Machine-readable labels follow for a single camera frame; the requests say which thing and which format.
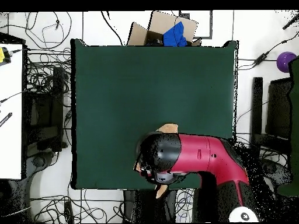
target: green table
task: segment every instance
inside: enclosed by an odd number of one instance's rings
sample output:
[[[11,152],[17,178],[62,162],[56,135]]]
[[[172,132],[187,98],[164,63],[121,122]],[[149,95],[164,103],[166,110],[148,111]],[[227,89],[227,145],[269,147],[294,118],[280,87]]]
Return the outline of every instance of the green table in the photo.
[[[71,41],[72,187],[153,188],[133,171],[138,139],[166,123],[232,138],[237,43],[225,47],[88,47]],[[170,188],[198,188],[188,175]]]

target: blue cloth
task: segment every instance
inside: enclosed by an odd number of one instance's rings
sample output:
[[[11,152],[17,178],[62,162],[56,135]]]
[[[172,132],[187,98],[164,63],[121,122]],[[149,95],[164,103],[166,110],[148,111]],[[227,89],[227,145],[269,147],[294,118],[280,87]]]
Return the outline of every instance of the blue cloth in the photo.
[[[164,46],[186,46],[187,41],[183,36],[184,25],[179,22],[169,29],[164,35]]]

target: yellow device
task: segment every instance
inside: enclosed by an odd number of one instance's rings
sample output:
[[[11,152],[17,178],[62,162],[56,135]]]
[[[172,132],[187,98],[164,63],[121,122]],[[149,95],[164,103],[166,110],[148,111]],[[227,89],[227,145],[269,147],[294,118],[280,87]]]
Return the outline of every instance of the yellow device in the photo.
[[[3,62],[5,56],[2,47],[0,47],[0,62]]]
[[[11,62],[11,55],[6,47],[0,47],[0,66],[9,64]]]

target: white sticker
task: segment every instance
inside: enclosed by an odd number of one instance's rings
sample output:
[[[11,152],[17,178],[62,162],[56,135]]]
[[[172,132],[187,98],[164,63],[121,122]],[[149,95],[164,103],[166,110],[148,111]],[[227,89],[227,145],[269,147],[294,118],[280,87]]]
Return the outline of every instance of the white sticker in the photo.
[[[230,213],[229,222],[259,222],[259,220],[251,209],[242,206]]]

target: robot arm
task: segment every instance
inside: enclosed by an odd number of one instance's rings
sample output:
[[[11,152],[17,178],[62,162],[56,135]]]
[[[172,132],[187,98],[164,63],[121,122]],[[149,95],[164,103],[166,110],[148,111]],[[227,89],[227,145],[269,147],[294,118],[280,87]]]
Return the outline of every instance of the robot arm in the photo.
[[[141,175],[155,184],[171,184],[179,175],[209,172],[215,177],[218,220],[258,221],[246,169],[223,139],[186,134],[152,134],[140,145]]]

